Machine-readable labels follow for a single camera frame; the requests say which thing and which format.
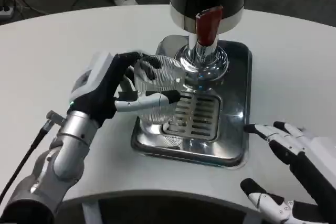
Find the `ribbed glass cup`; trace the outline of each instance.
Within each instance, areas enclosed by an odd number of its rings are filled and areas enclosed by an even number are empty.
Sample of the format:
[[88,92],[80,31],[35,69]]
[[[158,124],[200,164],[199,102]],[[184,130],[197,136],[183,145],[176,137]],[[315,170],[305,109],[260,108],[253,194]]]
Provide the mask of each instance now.
[[[157,58],[162,65],[160,69],[155,69],[148,63],[148,59],[144,61],[142,58],[137,61],[134,66],[134,80],[139,95],[145,95],[146,91],[177,90],[180,92],[185,79],[182,64],[174,58],[164,55],[149,57]],[[143,70],[144,67],[150,68],[150,71],[154,72],[156,75],[154,80],[148,78]],[[138,116],[148,124],[164,124],[173,117],[175,109],[176,103],[172,103],[167,106],[141,110],[138,112]]]

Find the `white robotic hand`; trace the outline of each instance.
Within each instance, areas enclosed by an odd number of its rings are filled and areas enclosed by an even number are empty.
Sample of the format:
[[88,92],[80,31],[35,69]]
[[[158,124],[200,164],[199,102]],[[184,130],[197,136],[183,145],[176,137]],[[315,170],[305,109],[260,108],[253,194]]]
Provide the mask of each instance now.
[[336,142],[283,122],[248,124],[244,130],[266,140],[317,203],[285,201],[247,178],[240,186],[257,209],[274,223],[336,223]]

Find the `robotic arm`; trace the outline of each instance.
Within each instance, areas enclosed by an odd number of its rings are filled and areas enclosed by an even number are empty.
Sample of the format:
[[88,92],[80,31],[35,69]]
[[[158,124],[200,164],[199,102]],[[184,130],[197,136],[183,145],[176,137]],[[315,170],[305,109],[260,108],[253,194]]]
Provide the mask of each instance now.
[[328,137],[313,137],[288,123],[249,124],[245,131],[267,141],[317,203],[306,204],[267,193],[248,178],[240,184],[256,208],[274,223],[336,223],[336,144]]
[[[45,133],[55,123],[61,128],[49,150],[37,159],[32,174],[17,185],[0,222],[53,223],[65,193],[82,177],[90,144],[106,119],[117,111],[137,111],[180,100],[176,90],[148,91],[139,97],[136,91],[127,90],[119,92],[119,98],[113,97],[119,84],[127,87],[124,75],[141,57],[139,52],[115,56],[103,52],[94,56],[75,83],[67,117],[63,119],[55,112],[47,115]],[[149,56],[143,60],[148,61],[146,74],[156,78],[151,68],[160,69],[161,63]]]

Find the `round table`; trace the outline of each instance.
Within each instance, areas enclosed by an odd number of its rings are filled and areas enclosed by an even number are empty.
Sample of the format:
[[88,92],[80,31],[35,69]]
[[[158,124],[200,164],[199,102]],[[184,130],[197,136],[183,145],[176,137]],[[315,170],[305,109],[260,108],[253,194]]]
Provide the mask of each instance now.
[[[187,35],[167,5],[96,8],[32,18],[0,27],[0,163],[3,188],[28,150],[45,114],[65,115],[75,80],[99,50],[155,53],[171,34]],[[251,123],[287,121],[317,135],[336,137],[336,29],[306,20],[244,11],[220,39],[239,41],[253,53]],[[231,170],[141,155],[130,146],[135,115],[117,113],[105,122],[85,160],[85,172],[65,200],[134,194],[182,194],[255,209],[240,189],[253,178],[271,193],[313,202],[265,141],[250,136],[245,166]],[[31,173],[57,127],[47,135],[15,180]]]

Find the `drain grille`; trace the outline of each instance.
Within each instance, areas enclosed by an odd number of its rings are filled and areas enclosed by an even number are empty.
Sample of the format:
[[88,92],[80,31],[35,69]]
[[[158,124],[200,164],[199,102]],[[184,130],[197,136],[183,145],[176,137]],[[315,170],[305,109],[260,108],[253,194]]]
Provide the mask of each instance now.
[[181,92],[174,118],[163,125],[169,135],[213,140],[217,135],[219,99],[212,95]]

